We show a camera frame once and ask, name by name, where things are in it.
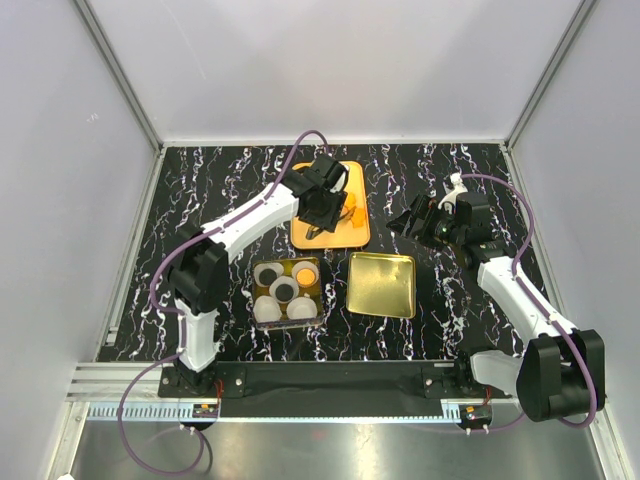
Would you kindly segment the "metal tongs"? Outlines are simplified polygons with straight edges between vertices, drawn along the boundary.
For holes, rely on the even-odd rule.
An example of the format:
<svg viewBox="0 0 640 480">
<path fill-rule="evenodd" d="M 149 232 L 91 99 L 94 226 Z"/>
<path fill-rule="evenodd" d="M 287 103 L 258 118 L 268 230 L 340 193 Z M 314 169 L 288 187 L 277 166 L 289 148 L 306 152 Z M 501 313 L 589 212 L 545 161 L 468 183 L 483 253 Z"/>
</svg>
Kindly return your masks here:
<svg viewBox="0 0 640 480">
<path fill-rule="evenodd" d="M 338 221 L 342 222 L 342 221 L 347 221 L 350 220 L 351 217 L 353 216 L 355 210 L 351 209 L 351 210 L 345 210 L 341 216 L 339 217 Z M 326 232 L 326 229 L 320 228 L 320 227 L 316 227 L 316 226 L 310 226 L 305 234 L 305 239 L 306 240 L 314 240 L 315 238 L 317 238 L 319 235 L 321 235 L 322 233 Z"/>
</svg>

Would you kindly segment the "tan round biscuit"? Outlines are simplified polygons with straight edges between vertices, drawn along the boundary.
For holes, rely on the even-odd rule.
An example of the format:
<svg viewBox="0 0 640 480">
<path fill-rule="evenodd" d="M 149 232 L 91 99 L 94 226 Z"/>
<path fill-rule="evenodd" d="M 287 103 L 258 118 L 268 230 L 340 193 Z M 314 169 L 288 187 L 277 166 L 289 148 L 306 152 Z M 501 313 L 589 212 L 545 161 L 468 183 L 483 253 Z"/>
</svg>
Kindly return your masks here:
<svg viewBox="0 0 640 480">
<path fill-rule="evenodd" d="M 316 282 L 317 275 L 314 270 L 310 268 L 303 268 L 297 272 L 296 280 L 300 285 L 308 287 Z"/>
</svg>

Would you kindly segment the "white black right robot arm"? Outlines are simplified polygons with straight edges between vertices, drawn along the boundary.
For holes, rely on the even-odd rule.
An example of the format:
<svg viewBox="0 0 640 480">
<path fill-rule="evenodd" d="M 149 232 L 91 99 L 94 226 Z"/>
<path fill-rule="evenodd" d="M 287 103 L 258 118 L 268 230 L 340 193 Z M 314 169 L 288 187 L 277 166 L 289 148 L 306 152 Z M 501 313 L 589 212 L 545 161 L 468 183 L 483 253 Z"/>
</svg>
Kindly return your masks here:
<svg viewBox="0 0 640 480">
<path fill-rule="evenodd" d="M 494 236 L 487 197 L 477 192 L 426 195 L 387 224 L 389 230 L 429 249 L 449 249 L 457 265 L 506 315 L 525 347 L 515 358 L 496 349 L 463 357 L 454 384 L 466 396 L 488 386 L 516 398 L 534 421 L 559 420 L 585 428 L 605 400 L 604 341 L 564 318 L 516 264 L 508 245 Z"/>
</svg>

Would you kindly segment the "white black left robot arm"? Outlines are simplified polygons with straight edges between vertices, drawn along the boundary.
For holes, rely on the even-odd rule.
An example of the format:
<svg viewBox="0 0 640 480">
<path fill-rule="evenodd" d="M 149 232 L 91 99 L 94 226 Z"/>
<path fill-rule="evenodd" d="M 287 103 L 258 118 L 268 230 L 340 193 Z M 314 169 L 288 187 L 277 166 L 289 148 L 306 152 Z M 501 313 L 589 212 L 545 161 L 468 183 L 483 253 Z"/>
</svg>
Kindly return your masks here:
<svg viewBox="0 0 640 480">
<path fill-rule="evenodd" d="M 322 154 L 310 166 L 281 173 L 246 203 L 189 233 L 170 256 L 167 281 L 173 289 L 179 340 L 174 367 L 196 396 L 215 386 L 211 367 L 219 347 L 214 330 L 230 288 L 229 264 L 275 227 L 299 219 L 334 232 L 347 199 L 349 167 Z"/>
</svg>

